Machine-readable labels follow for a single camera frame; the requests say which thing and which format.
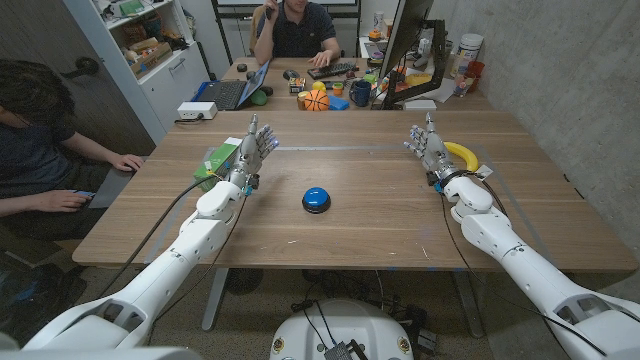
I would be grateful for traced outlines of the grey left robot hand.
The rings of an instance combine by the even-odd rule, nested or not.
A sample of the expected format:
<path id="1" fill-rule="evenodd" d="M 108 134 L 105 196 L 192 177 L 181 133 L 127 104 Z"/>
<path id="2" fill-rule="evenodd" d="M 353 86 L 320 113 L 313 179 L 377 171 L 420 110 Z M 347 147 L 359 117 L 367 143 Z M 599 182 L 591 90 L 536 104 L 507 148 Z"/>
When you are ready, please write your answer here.
<path id="1" fill-rule="evenodd" d="M 279 145 L 269 125 L 262 128 L 258 125 L 258 115 L 254 113 L 248 126 L 247 135 L 243 138 L 236 153 L 235 160 L 228 174 L 228 181 L 243 188 L 250 178 L 257 174 L 263 160 Z"/>

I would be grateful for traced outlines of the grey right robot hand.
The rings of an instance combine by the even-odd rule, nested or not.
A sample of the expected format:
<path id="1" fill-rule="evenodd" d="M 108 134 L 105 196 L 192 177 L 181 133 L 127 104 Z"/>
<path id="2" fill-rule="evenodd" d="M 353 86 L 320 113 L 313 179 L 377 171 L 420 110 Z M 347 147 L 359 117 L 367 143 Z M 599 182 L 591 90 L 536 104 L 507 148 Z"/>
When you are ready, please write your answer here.
<path id="1" fill-rule="evenodd" d="M 426 169 L 430 186 L 440 184 L 445 186 L 451 179 L 463 174 L 451 160 L 449 151 L 444 142 L 436 133 L 435 123 L 431 113 L 426 114 L 424 128 L 413 125 L 410 130 L 411 142 L 405 142 L 404 146 L 413 152 Z"/>

